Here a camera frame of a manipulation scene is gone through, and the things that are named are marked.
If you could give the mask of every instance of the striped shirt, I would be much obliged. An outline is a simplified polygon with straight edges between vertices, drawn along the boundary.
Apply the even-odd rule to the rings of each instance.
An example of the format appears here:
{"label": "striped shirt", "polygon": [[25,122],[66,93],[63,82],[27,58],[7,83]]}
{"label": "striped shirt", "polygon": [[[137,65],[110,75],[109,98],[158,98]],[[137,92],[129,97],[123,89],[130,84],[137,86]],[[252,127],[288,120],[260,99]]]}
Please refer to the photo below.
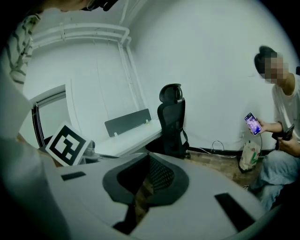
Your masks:
{"label": "striped shirt", "polygon": [[33,52],[31,38],[35,26],[40,22],[38,14],[27,16],[19,23],[16,30],[8,38],[7,44],[1,54],[2,69],[7,71],[14,85],[23,91],[28,63]]}

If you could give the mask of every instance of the person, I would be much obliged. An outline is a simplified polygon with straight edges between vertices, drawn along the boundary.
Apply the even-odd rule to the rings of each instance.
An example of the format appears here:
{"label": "person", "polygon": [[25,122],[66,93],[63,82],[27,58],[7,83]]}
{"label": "person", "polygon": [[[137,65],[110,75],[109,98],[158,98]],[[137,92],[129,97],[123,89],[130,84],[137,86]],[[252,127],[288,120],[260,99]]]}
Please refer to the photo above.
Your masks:
{"label": "person", "polygon": [[254,58],[258,73],[274,84],[272,95],[275,104],[275,123],[259,120],[263,132],[281,133],[295,125],[292,138],[278,138],[279,149],[268,154],[262,163],[257,179],[248,190],[257,195],[266,210],[272,208],[280,191],[294,183],[300,170],[300,78],[289,72],[283,57],[267,46],[261,46]]}
{"label": "person", "polygon": [[[23,85],[26,78],[28,63],[33,52],[32,34],[34,29],[41,21],[41,14],[49,8],[57,8],[62,12],[88,10],[99,7],[98,0],[36,0],[23,20],[11,33],[7,43],[0,55],[1,69],[9,76],[15,87],[23,92]],[[17,140],[27,143],[18,134]]]}

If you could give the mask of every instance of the black office chair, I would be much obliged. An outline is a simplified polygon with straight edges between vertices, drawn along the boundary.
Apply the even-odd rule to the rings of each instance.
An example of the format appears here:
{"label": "black office chair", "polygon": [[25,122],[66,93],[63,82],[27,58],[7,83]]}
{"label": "black office chair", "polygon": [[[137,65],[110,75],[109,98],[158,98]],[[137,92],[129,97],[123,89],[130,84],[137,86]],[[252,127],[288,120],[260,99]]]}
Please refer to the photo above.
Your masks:
{"label": "black office chair", "polygon": [[[157,109],[158,118],[162,128],[162,142],[164,154],[184,158],[189,157],[188,137],[183,130],[185,99],[182,97],[181,84],[169,84],[162,88],[159,100],[162,104]],[[182,144],[180,134],[183,133],[185,142]]]}

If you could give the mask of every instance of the ceiling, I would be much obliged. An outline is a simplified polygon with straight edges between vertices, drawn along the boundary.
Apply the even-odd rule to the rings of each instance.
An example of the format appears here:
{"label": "ceiling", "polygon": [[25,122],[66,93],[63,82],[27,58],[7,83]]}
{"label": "ceiling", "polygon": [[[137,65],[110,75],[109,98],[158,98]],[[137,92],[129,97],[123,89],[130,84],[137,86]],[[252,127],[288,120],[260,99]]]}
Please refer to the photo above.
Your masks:
{"label": "ceiling", "polygon": [[[128,26],[129,21],[132,21],[137,12],[143,7],[147,0],[129,0],[126,11],[126,17],[123,26]],[[35,32],[41,32],[52,27],[59,26],[60,23],[108,23],[120,25],[122,13],[126,0],[119,0],[112,8],[105,12],[102,8],[94,11],[74,11],[62,13],[57,9],[49,9],[42,14],[42,20],[35,29]]]}

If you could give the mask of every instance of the plastic bag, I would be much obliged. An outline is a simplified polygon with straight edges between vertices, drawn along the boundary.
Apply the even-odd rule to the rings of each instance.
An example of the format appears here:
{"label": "plastic bag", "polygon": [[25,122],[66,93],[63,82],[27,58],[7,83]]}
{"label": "plastic bag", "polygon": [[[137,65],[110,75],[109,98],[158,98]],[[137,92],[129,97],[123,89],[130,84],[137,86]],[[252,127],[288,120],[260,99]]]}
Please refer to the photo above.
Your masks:
{"label": "plastic bag", "polygon": [[250,171],[252,170],[259,157],[260,153],[260,146],[257,145],[255,142],[248,141],[244,145],[242,157],[240,159],[240,170],[243,171]]}

